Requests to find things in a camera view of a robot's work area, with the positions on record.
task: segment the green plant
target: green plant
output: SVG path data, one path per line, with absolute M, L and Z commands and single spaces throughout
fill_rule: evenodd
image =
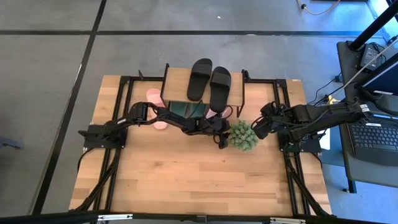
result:
M 242 151 L 251 151 L 259 141 L 250 124 L 240 121 L 231 125 L 231 134 L 229 135 L 231 144 Z

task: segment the wooden shelf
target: wooden shelf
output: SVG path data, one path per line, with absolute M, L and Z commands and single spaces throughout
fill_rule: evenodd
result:
M 197 103 L 197 101 L 191 101 L 187 97 L 187 89 L 189 84 L 189 78 L 191 75 L 190 68 L 167 68 L 164 80 L 164 90 L 162 98 L 164 101 L 179 101 L 187 103 Z M 203 104 L 210 103 L 210 81 L 207 83 L 205 92 L 202 96 Z M 229 91 L 229 97 L 227 105 L 230 106 L 242 106 L 243 96 L 243 74 L 241 72 L 231 73 L 231 89 Z

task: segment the wooden tabletop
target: wooden tabletop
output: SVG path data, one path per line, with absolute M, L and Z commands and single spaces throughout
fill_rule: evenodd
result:
M 195 103 L 195 101 L 191 101 L 187 97 L 187 89 L 188 89 L 190 75 L 191 75 L 190 68 L 169 68 L 167 70 L 163 99 L 165 101 Z M 208 82 L 205 87 L 205 91 L 203 92 L 203 96 L 201 98 L 204 104 L 210 103 L 210 95 L 211 95 L 210 93 L 211 93 L 210 82 Z M 242 103 L 243 103 L 243 74 L 241 72 L 232 72 L 231 88 L 229 90 L 227 105 L 242 106 Z
M 119 76 L 104 76 L 92 122 L 110 120 Z M 304 104 L 300 80 L 287 80 L 291 105 Z M 161 82 L 135 81 L 131 105 L 146 101 L 146 90 Z M 248 123 L 274 101 L 272 85 L 245 84 L 240 119 Z M 237 122 L 236 115 L 230 123 Z M 98 181 L 104 149 L 95 149 L 81 162 L 70 208 L 79 206 Z M 305 184 L 317 202 L 331 212 L 319 161 L 301 153 Z M 105 192 L 101 201 L 104 207 Z M 296 186 L 299 210 L 301 198 Z M 207 215 L 291 215 L 283 155 L 276 134 L 259 140 L 251 152 L 233 147 L 219 150 L 211 136 L 187 136 L 176 127 L 130 126 L 122 150 L 111 210 L 114 212 Z

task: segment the black slide sandal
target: black slide sandal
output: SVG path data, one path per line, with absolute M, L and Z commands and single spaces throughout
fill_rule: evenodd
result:
M 210 79 L 212 68 L 213 62 L 208 58 L 199 59 L 193 64 L 187 90 L 189 100 L 198 101 L 201 99 Z
M 229 89 L 231 89 L 231 74 L 224 67 L 216 67 L 210 80 L 210 109 L 221 113 L 226 108 Z

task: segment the pink slipper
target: pink slipper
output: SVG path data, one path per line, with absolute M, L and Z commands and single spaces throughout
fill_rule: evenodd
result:
M 165 107 L 162 99 L 160 98 L 160 90 L 158 90 L 158 89 L 151 88 L 147 91 L 147 101 L 155 104 L 156 106 Z M 155 112 L 152 109 L 149 111 L 150 111 L 149 113 L 150 113 L 151 119 L 155 118 L 156 117 Z M 158 130 L 167 128 L 167 125 L 168 124 L 163 121 L 158 121 L 158 122 L 154 123 L 155 129 L 158 129 Z
M 231 114 L 232 110 L 230 107 L 226 107 L 225 110 L 222 112 L 221 117 L 225 118 Z M 216 115 L 217 113 L 209 109 L 206 114 L 206 118 L 211 118 L 212 116 Z

